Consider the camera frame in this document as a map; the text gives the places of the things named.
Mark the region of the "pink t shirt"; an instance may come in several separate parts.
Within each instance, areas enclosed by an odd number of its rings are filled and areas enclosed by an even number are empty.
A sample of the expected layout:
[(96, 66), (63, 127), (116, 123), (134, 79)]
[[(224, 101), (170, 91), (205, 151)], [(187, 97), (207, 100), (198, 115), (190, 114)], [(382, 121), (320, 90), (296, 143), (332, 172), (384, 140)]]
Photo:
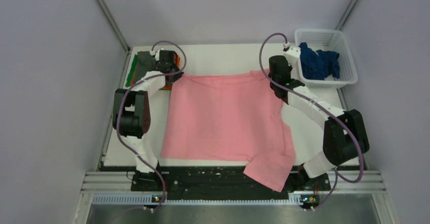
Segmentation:
[(296, 159), (282, 108), (259, 70), (184, 75), (171, 89), (161, 157), (246, 162), (246, 176), (280, 192)]

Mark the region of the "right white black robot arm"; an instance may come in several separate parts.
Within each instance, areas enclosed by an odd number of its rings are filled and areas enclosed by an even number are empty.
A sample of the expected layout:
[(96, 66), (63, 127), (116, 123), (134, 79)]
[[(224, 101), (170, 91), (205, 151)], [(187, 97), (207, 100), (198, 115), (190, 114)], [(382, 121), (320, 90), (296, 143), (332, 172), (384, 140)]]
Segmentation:
[(269, 58), (270, 88), (285, 104), (304, 113), (323, 130), (322, 150), (299, 167), (298, 185), (312, 189), (318, 177), (358, 158), (364, 170), (363, 154), (370, 149), (362, 114), (343, 110), (313, 94), (301, 81), (292, 78), (292, 66), (283, 55)]

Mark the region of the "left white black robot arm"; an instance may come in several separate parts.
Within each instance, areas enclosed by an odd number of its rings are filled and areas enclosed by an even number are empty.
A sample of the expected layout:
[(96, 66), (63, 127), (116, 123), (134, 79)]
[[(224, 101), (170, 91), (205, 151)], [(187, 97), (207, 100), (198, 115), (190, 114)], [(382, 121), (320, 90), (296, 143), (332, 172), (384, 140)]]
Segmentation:
[(180, 56), (171, 50), (138, 52), (132, 61), (124, 89), (114, 93), (113, 128), (121, 144), (130, 150), (136, 161), (134, 180), (143, 180), (150, 190), (162, 185), (156, 172), (159, 164), (149, 138), (151, 125), (150, 98), (161, 89), (171, 89), (183, 72)]

